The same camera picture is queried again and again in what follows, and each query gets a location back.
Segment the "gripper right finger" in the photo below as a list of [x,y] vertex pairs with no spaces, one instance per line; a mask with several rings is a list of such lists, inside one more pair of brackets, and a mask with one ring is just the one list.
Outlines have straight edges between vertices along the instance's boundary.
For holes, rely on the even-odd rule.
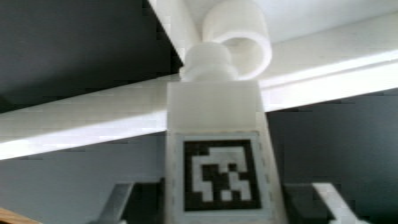
[[326,182],[282,186],[287,224],[371,224],[353,213]]

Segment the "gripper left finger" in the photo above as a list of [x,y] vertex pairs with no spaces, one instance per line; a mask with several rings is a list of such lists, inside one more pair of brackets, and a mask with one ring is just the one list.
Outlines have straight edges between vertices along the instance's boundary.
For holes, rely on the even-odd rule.
[[163,224],[163,181],[113,186],[90,224]]

